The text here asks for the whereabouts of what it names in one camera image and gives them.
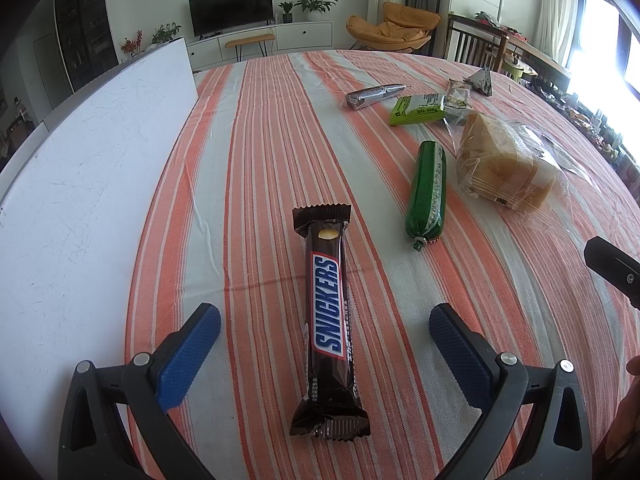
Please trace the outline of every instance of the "packaged snack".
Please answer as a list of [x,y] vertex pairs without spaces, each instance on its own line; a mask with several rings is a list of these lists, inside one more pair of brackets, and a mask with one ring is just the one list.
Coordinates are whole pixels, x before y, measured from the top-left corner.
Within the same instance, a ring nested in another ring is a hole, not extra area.
[[345,95],[344,100],[354,110],[360,110],[360,108],[371,106],[373,103],[379,103],[398,95],[404,90],[406,90],[406,85],[401,84],[373,86],[372,88],[350,92]]
[[293,210],[293,227],[306,240],[306,393],[289,434],[334,440],[370,434],[353,375],[344,265],[344,230],[350,205]]
[[437,242],[444,227],[446,209],[447,159],[442,146],[425,140],[418,149],[404,230],[420,251]]
[[462,81],[449,79],[449,87],[444,97],[444,105],[448,108],[471,108],[471,85]]
[[444,95],[411,95],[398,99],[391,111],[389,124],[418,124],[444,119]]
[[478,72],[472,76],[467,77],[465,82],[471,83],[474,89],[484,96],[491,97],[494,94],[491,85],[491,70],[488,68],[478,70]]
[[466,120],[457,160],[458,183],[515,211],[542,207],[562,170],[530,130],[484,114]]

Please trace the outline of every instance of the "potted plant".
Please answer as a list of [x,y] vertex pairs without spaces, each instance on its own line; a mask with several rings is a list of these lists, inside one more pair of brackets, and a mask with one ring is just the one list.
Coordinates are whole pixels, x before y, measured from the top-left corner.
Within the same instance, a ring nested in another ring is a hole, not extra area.
[[151,39],[151,44],[161,44],[171,41],[178,32],[180,32],[181,27],[181,25],[176,25],[175,22],[160,25],[160,28],[156,28],[156,33]]
[[282,23],[293,23],[293,14],[291,13],[291,9],[293,9],[293,2],[282,2],[281,4],[278,4],[278,6],[284,10]]
[[298,0],[296,6],[302,7],[302,11],[309,10],[308,19],[310,22],[319,22],[323,14],[335,5],[338,0]]

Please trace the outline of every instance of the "chocolate bar wrapper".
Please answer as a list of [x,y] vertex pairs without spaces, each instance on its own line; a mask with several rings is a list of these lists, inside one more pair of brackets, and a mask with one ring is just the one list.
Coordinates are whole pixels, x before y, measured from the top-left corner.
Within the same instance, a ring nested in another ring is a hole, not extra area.
[[350,92],[345,95],[344,99],[351,108],[360,110],[365,106],[371,106],[374,103],[379,103],[380,101],[398,95],[404,90],[406,90],[406,85],[401,84],[373,86],[371,88]]
[[313,433],[334,440],[370,434],[353,375],[344,265],[344,230],[350,205],[293,210],[295,231],[306,240],[306,393],[289,434]]

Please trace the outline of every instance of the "white tv cabinet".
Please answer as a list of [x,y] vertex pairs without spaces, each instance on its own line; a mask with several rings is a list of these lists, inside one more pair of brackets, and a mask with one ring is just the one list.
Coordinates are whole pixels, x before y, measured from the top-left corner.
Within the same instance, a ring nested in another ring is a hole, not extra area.
[[[334,22],[277,23],[225,32],[204,40],[196,40],[187,45],[191,69],[194,72],[208,70],[236,62],[236,50],[225,48],[225,45],[232,40],[261,34],[274,34],[276,37],[275,40],[266,42],[269,55],[301,50],[326,50],[332,48],[334,44]],[[242,46],[242,60],[261,55],[257,43]]]

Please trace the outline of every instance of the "blue gripper pad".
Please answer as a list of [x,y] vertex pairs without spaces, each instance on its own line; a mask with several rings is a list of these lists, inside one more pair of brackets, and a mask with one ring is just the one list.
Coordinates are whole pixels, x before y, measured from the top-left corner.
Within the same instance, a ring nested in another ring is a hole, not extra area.
[[220,334],[220,311],[211,305],[158,374],[156,399],[162,410],[179,406]]
[[466,402],[483,412],[490,409],[494,402],[492,375],[471,341],[460,332],[442,305],[431,311],[429,332],[456,378]]

